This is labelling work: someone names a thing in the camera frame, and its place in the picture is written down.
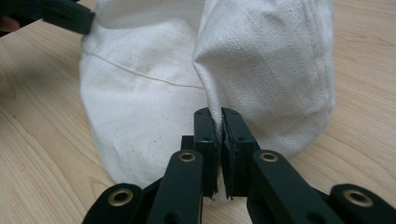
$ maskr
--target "black clamp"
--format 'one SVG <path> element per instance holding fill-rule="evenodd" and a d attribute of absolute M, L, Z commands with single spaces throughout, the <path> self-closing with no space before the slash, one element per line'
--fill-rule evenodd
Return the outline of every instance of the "black clamp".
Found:
<path fill-rule="evenodd" d="M 216 138 L 209 110 L 198 110 L 194 136 L 182 137 L 162 179 L 145 189 L 131 184 L 107 189 L 83 223 L 201 223 L 202 197 L 217 191 L 220 164 L 227 197 L 247 197 L 255 224 L 396 220 L 396 210 L 367 189 L 338 185 L 326 195 L 311 188 L 281 154 L 260 149 L 236 111 L 223 108 L 223 135 Z"/>
<path fill-rule="evenodd" d="M 1 0 L 0 16 L 16 15 L 43 21 L 87 35 L 95 14 L 71 0 Z"/>

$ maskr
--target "white fabric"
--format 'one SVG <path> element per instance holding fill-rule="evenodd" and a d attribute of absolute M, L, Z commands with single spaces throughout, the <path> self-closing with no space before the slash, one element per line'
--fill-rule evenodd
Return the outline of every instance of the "white fabric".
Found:
<path fill-rule="evenodd" d="M 334 106 L 330 0 L 99 0 L 81 96 L 116 182 L 163 175 L 193 112 L 242 114 L 262 148 L 305 149 Z"/>

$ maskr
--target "light wood surface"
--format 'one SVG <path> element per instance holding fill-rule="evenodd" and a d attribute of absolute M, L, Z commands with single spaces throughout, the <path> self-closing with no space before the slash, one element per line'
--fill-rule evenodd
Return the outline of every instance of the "light wood surface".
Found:
<path fill-rule="evenodd" d="M 395 24 L 394 0 L 335 1 L 337 107 L 291 160 L 317 189 L 352 183 L 396 206 Z M 0 38 L 0 223 L 80 223 L 114 184 L 79 98 L 80 39 L 43 21 Z M 235 200 L 203 223 L 251 221 Z"/>

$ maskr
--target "wood grain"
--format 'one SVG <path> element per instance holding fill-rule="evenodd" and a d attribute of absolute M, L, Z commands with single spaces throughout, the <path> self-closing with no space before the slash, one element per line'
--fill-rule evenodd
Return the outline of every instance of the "wood grain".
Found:
<path fill-rule="evenodd" d="M 395 24 L 395 1 L 335 1 L 337 107 L 291 160 L 315 188 L 353 183 L 396 206 Z M 79 98 L 80 39 L 42 21 L 0 38 L 0 223 L 80 223 L 114 184 Z M 251 221 L 236 199 L 203 223 Z"/>

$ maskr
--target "metal rivet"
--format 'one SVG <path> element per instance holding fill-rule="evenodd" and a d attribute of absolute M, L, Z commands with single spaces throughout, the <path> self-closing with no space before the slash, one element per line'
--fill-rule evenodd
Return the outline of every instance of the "metal rivet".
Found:
<path fill-rule="evenodd" d="M 269 162 L 274 162 L 277 161 L 277 155 L 270 153 L 270 152 L 264 152 L 260 155 L 260 158 L 264 161 L 269 161 Z"/>
<path fill-rule="evenodd" d="M 351 203 L 360 207 L 371 207 L 374 204 L 370 197 L 355 189 L 344 190 L 344 197 L 346 197 Z"/>
<path fill-rule="evenodd" d="M 117 189 L 108 197 L 108 203 L 112 206 L 123 206 L 130 202 L 134 193 L 130 189 Z"/>
<path fill-rule="evenodd" d="M 190 153 L 190 152 L 184 152 L 178 155 L 178 158 L 181 161 L 194 161 L 195 160 L 195 155 Z"/>

